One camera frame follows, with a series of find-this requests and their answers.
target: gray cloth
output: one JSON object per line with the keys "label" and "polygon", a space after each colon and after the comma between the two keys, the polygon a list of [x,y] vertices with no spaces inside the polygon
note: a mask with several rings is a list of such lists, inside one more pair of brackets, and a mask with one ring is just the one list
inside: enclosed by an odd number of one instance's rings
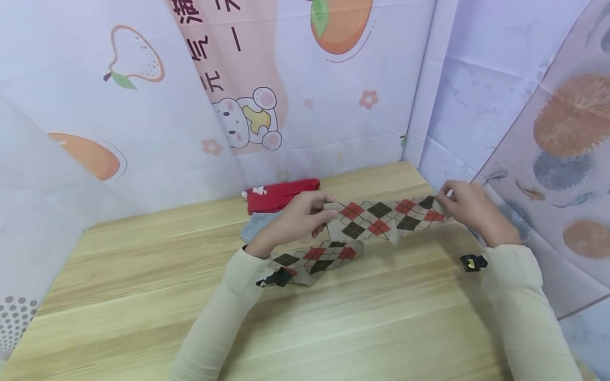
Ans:
{"label": "gray cloth", "polygon": [[250,243],[250,241],[254,239],[256,233],[258,233],[260,229],[269,225],[269,223],[276,219],[280,213],[282,213],[281,210],[275,213],[252,213],[250,222],[248,222],[242,229],[243,241],[245,243]]}

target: red cloth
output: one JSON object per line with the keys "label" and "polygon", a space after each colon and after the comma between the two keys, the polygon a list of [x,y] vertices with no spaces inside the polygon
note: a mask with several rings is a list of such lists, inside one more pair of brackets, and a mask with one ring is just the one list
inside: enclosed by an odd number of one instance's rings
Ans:
{"label": "red cloth", "polygon": [[248,195],[248,214],[275,213],[282,210],[299,193],[320,189],[319,179],[305,179],[293,182],[250,188]]}

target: cartoon bear print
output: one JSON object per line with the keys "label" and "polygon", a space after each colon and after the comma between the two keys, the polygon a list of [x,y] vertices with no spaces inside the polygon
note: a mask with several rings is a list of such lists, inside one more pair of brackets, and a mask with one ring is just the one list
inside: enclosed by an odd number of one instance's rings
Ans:
{"label": "cartoon bear print", "polygon": [[212,107],[223,126],[229,147],[244,148],[254,143],[275,151],[282,144],[275,115],[277,103],[270,88],[259,87],[252,97],[224,98]]}

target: red and black diamond pattern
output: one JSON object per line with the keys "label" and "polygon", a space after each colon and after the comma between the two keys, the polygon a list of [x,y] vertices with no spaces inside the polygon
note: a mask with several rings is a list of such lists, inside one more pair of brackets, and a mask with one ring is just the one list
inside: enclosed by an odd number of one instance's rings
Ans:
{"label": "red and black diamond pattern", "polygon": [[367,240],[373,236],[393,241],[394,227],[402,237],[445,220],[434,196],[400,201],[336,202],[325,208],[339,211],[340,217],[328,224],[328,231],[331,240],[341,242]]}
{"label": "red and black diamond pattern", "polygon": [[351,261],[364,252],[361,242],[324,241],[318,246],[304,247],[279,256],[273,256],[273,267],[276,273],[265,279],[260,286],[277,284],[284,286],[286,282],[277,279],[279,270],[284,268],[294,283],[311,286],[323,272],[337,268]]}

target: beige long sleeve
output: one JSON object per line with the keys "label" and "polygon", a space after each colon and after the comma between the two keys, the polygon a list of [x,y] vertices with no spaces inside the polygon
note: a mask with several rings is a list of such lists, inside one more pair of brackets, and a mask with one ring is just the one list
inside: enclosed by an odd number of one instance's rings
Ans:
{"label": "beige long sleeve", "polygon": [[247,312],[260,298],[256,282],[273,273],[271,260],[238,250],[222,281],[193,323],[170,370],[169,381],[215,381]]}
{"label": "beige long sleeve", "polygon": [[493,304],[512,375],[522,381],[582,380],[525,246],[485,249],[483,290]]}

